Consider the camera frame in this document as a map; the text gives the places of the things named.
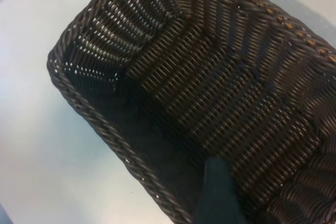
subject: rectangular basket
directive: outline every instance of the rectangular basket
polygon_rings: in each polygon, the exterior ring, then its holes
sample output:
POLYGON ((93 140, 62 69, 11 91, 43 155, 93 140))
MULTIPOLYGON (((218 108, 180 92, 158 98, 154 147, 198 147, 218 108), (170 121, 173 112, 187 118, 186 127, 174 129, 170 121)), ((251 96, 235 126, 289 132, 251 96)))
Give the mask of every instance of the rectangular basket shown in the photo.
POLYGON ((53 84, 174 223, 226 159, 246 219, 334 223, 336 50, 268 0, 92 0, 53 84))

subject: woven pattern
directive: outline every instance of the woven pattern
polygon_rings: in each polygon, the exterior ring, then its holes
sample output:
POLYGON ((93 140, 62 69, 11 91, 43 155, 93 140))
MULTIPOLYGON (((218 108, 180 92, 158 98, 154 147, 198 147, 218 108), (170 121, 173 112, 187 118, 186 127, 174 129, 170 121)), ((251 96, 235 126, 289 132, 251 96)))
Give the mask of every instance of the woven pattern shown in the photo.
POLYGON ((253 223, 336 221, 336 50, 268 0, 92 0, 54 85, 174 223, 209 156, 253 223))

